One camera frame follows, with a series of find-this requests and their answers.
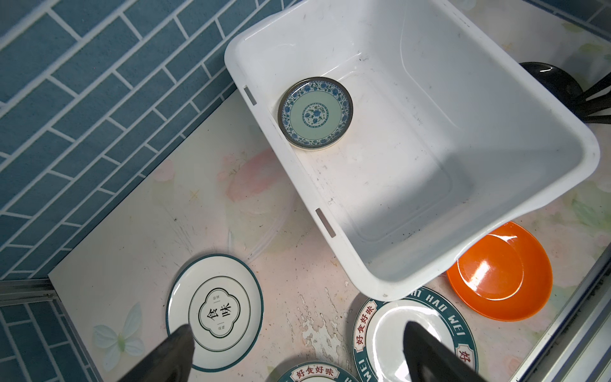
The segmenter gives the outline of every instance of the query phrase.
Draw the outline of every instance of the blue tile wall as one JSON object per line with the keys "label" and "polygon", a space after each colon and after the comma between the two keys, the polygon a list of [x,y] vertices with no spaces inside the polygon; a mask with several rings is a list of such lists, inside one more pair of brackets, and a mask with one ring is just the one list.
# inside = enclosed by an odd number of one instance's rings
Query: blue tile wall
{"label": "blue tile wall", "polygon": [[609,0],[525,1],[611,41],[611,1]]}
{"label": "blue tile wall", "polygon": [[[296,1],[5,2],[0,280],[46,277],[235,91],[228,42]],[[67,347],[54,349],[0,373],[49,357],[41,378],[68,370]]]}
{"label": "blue tile wall", "polygon": [[98,382],[57,300],[0,307],[2,381]]}

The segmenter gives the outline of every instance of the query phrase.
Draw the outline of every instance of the basin handle slot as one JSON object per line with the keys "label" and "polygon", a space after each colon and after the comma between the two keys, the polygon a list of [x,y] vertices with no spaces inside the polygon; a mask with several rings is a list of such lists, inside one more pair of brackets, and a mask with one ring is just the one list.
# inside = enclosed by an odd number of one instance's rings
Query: basin handle slot
{"label": "basin handle slot", "polygon": [[244,92],[248,96],[248,99],[251,101],[252,105],[255,106],[257,101],[255,100],[255,97],[252,96],[251,90],[248,89],[248,86],[244,86]]}
{"label": "basin handle slot", "polygon": [[331,225],[329,224],[329,221],[327,220],[327,217],[320,210],[320,208],[316,209],[316,215],[318,215],[318,217],[320,218],[320,221],[323,222],[324,227],[327,228],[327,232],[329,232],[329,236],[334,238],[335,237],[335,231],[333,230],[333,228],[331,228]]}

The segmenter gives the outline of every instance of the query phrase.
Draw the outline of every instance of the blue floral pattern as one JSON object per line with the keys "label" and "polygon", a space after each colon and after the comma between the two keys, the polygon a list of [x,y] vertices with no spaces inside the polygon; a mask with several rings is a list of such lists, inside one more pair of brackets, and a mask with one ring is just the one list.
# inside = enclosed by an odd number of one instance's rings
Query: blue floral pattern
{"label": "blue floral pattern", "polygon": [[[322,92],[327,92],[331,94],[339,102],[341,110],[342,110],[342,115],[340,117],[340,123],[337,125],[337,128],[334,129],[331,132],[331,134],[321,139],[304,138],[298,135],[297,132],[291,126],[291,118],[290,118],[291,117],[291,108],[295,104],[295,101],[299,97],[303,96],[304,94],[309,93],[309,92],[314,92],[314,91],[322,91]],[[317,119],[314,115],[311,117],[308,116],[308,118],[309,118],[309,122],[311,122],[311,124],[314,124],[316,126],[312,126],[310,123],[306,122],[305,114],[307,113],[307,110],[309,110],[312,105],[322,105],[322,104],[314,103],[314,104],[308,105],[308,107],[306,107],[302,115],[303,121],[305,122],[306,125],[310,127],[320,127],[324,124],[324,122],[322,122],[320,119]],[[350,121],[352,120],[352,101],[350,100],[350,96],[348,95],[347,90],[345,90],[343,87],[338,86],[335,83],[326,81],[323,78],[313,79],[309,81],[305,86],[300,86],[296,90],[294,90],[291,94],[288,95],[283,105],[281,105],[281,110],[282,110],[282,113],[280,115],[280,119],[282,121],[281,127],[284,128],[284,133],[286,137],[292,143],[300,147],[303,147],[305,149],[317,149],[317,148],[323,147],[325,145],[328,145],[338,140],[344,134],[344,132],[348,129],[348,126],[350,125]],[[324,110],[326,111],[326,118],[328,118],[329,113],[328,113],[328,110],[326,110],[326,107],[324,108]]]}

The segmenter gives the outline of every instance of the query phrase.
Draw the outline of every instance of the plate with green rim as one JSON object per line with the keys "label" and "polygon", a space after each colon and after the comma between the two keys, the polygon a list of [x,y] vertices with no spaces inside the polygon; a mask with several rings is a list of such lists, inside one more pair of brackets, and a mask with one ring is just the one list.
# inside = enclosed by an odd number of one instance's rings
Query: plate with green rim
{"label": "plate with green rim", "polygon": [[352,115],[352,98],[342,84],[327,77],[312,77],[284,94],[278,107],[278,125],[293,145],[318,150],[346,133]]}

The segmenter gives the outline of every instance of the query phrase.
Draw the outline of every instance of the blue and white plate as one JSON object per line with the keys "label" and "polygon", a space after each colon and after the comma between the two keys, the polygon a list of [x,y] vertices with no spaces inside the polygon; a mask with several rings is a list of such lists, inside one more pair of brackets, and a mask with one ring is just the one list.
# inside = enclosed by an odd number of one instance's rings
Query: blue and white plate
{"label": "blue and white plate", "polygon": [[463,316],[443,296],[422,287],[389,303],[369,299],[361,308],[352,341],[362,381],[411,381],[403,354],[403,332],[408,321],[422,325],[477,371],[475,341]]}
{"label": "blue and white plate", "polygon": [[167,334],[190,324],[193,368],[219,372],[252,349],[263,323],[263,295],[254,273],[224,254],[201,257],[178,276],[167,302]]}
{"label": "blue and white plate", "polygon": [[313,77],[293,85],[282,97],[278,124],[295,146],[320,149],[346,133],[352,112],[345,87],[334,79]]}
{"label": "blue and white plate", "polygon": [[278,382],[359,382],[346,370],[327,362],[306,362],[297,365],[280,377]]}

